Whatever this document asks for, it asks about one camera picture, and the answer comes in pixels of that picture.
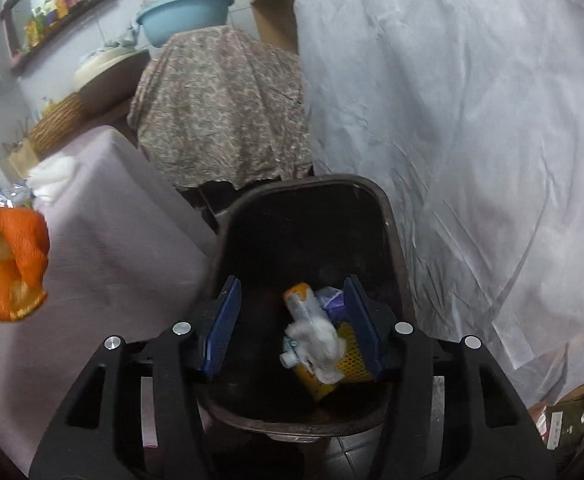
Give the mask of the yellow foam fruit net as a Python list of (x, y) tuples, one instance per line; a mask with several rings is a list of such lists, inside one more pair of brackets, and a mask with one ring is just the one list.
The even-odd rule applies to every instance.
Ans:
[(344, 382), (344, 384), (371, 382), (374, 379), (374, 375), (365, 366), (353, 326), (343, 322), (339, 324), (337, 334), (339, 338), (345, 340), (346, 344), (344, 356), (336, 364), (336, 369), (343, 374), (341, 382)]

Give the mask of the purple plastic bag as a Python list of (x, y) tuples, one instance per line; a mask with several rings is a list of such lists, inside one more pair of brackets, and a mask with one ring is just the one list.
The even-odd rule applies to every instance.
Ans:
[(327, 286), (317, 290), (315, 295), (320, 307), (333, 323), (339, 324), (347, 320), (347, 312), (341, 289)]

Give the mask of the orange peel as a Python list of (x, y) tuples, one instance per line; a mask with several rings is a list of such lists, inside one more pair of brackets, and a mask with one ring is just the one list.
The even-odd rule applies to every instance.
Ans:
[(0, 206), (0, 322), (18, 322), (42, 306), (49, 251), (40, 212)]

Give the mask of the white tissue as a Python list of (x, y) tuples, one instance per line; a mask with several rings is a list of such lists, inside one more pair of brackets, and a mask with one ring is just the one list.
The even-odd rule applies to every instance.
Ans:
[(79, 167), (76, 157), (57, 153), (32, 168), (26, 183), (37, 200), (53, 204), (75, 179)]
[(286, 327), (280, 360), (285, 368), (302, 365), (321, 384), (334, 385), (344, 377), (336, 365), (345, 353), (346, 341), (337, 334), (330, 320), (312, 318)]

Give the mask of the blue snack wrapper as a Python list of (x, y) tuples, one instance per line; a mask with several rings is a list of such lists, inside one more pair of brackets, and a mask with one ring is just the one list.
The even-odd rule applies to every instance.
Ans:
[(31, 208), (33, 202), (34, 193), (25, 180), (17, 180), (7, 188), (0, 190), (0, 207)]

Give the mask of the dark trash bin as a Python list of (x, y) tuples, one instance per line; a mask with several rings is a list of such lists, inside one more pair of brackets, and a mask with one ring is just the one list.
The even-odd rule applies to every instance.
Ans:
[(342, 437), (383, 422), (385, 377), (345, 384), (317, 400), (279, 355), (291, 316), (283, 292), (298, 283), (365, 293), (414, 321), (408, 271), (394, 212), (374, 182), (347, 174), (278, 182), (243, 195), (219, 223), (202, 297), (228, 278), (242, 305), (221, 373), (200, 390), (204, 408), (235, 428), (294, 437)]

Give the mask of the folded white tissue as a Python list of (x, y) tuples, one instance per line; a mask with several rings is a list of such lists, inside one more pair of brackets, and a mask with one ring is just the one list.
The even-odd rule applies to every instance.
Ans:
[(26, 183), (37, 200), (53, 204), (75, 179), (79, 167), (76, 157), (57, 153), (32, 168)]

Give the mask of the utensil holder box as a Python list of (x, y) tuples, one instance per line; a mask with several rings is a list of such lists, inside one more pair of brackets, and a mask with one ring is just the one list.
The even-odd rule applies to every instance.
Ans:
[(27, 138), (17, 143), (3, 142), (2, 148), (6, 156), (0, 162), (0, 166), (10, 181), (27, 179), (31, 169), (39, 165), (39, 157)]

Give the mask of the woven basket sink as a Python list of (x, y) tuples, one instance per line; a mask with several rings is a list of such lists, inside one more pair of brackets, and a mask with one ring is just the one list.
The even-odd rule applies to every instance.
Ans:
[(46, 109), (41, 119), (26, 134), (37, 155), (55, 150), (60, 142), (77, 131), (89, 118), (78, 93), (71, 93)]

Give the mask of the white cloth cover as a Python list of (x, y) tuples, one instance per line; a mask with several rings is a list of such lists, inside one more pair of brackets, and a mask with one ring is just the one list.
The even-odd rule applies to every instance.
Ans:
[(392, 204), (417, 322), (584, 385), (584, 0), (295, 0), (316, 170)]

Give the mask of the brown white rice cooker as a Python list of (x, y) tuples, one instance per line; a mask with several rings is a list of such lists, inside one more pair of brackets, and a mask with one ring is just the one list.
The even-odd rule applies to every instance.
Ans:
[(94, 51), (75, 71), (74, 87), (90, 115), (101, 115), (135, 94), (151, 59), (147, 49), (108, 47)]

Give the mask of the light blue basin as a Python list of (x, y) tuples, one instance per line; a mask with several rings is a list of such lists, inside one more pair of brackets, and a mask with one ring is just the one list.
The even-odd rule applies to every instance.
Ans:
[(161, 0), (136, 17), (150, 44), (162, 47), (173, 35), (227, 24), (234, 0)]

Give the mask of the yellow oil bottle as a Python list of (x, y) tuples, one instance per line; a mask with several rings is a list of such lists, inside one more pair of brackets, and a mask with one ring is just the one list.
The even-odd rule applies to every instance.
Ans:
[(69, 14), (67, 0), (54, 0), (57, 19), (59, 21), (64, 20)]

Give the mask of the wooden framed mirror shelf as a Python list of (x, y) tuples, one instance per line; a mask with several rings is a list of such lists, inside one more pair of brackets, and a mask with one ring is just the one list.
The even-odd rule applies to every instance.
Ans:
[(26, 66), (80, 18), (108, 0), (5, 0), (3, 23), (11, 71)]

